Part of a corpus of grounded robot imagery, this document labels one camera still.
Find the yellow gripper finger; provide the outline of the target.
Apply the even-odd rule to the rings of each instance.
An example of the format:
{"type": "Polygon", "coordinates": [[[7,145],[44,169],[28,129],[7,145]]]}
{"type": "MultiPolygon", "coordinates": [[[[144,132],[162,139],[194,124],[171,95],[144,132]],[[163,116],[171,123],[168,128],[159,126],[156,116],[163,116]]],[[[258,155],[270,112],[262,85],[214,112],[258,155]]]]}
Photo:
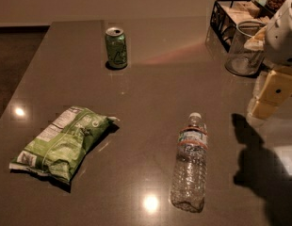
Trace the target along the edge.
{"type": "Polygon", "coordinates": [[[261,71],[249,103],[249,115],[258,120],[266,120],[291,96],[292,68],[261,71]]]}

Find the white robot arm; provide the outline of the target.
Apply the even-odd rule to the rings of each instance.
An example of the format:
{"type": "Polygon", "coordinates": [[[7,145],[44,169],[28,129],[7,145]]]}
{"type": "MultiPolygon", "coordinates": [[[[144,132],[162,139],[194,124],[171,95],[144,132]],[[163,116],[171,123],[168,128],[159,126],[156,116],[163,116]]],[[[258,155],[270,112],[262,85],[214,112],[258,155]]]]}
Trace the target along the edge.
{"type": "Polygon", "coordinates": [[[260,72],[248,106],[249,118],[262,121],[292,95],[292,0],[286,0],[268,22],[264,52],[272,68],[260,72]]]}

